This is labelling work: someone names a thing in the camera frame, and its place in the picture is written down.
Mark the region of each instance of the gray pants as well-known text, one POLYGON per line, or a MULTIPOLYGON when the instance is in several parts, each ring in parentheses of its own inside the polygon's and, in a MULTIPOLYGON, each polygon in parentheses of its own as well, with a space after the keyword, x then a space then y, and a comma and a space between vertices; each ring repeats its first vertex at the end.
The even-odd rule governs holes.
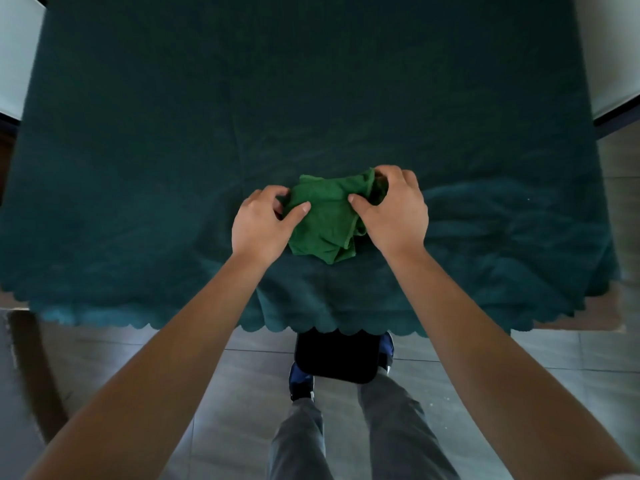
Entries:
MULTIPOLYGON (((420 403, 378 370, 358 386, 358 400, 369 425, 374 480, 457 479, 455 469, 427 426, 420 403)), ((322 413, 311 399, 291 405, 271 443, 268 480, 332 480, 324 457, 322 413)))

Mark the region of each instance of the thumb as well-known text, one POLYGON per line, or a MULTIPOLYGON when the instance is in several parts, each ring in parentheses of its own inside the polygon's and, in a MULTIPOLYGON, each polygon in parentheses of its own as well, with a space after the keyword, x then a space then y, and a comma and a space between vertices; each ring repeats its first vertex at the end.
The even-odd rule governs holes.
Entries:
POLYGON ((362 217, 362 215, 372 207, 367 199, 357 194, 349 195, 349 202, 360 217, 362 217))
POLYGON ((287 217, 282 220, 282 223, 288 229, 289 233, 292 233, 293 229, 302 222, 302 219, 305 218, 309 209, 311 209, 311 202, 301 203, 291 209, 290 213, 287 214, 287 217))

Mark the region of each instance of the blue shoe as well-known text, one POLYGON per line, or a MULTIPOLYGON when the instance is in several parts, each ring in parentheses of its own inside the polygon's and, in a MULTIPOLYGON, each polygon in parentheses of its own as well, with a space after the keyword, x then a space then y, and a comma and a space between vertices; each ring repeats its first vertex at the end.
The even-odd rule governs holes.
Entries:
POLYGON ((382 367, 387 371, 387 373, 389 373, 393 361, 394 339, 392 339, 391 334, 386 331, 384 335, 380 336, 380 346, 378 348, 378 366, 382 367))
POLYGON ((289 392, 291 393, 291 400, 296 401, 297 399, 308 397, 313 401, 314 382, 314 377, 300 370, 298 364, 294 362, 289 372, 289 392))

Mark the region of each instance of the person's right hand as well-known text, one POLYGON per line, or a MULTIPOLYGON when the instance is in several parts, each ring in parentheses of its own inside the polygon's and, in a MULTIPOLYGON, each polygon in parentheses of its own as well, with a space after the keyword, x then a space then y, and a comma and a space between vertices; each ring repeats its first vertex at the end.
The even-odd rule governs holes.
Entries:
POLYGON ((376 170, 389 182, 385 199, 380 205, 372 205, 364 197, 351 194, 351 206, 387 260, 424 252, 429 213, 415 173, 393 165, 381 165, 376 170))

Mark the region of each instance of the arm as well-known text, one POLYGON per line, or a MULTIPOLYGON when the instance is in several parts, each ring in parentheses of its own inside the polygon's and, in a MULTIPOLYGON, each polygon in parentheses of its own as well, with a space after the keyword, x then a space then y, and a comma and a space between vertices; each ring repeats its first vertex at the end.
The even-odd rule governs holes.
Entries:
POLYGON ((415 174, 383 166, 373 207, 350 196, 411 302, 453 386, 516 480, 597 480, 635 468, 602 425, 496 325, 424 249, 428 211, 415 174))
POLYGON ((157 478, 204 395, 238 318, 268 266, 304 218, 283 220, 270 186, 244 201, 233 254, 213 279, 60 431, 29 480, 157 478))

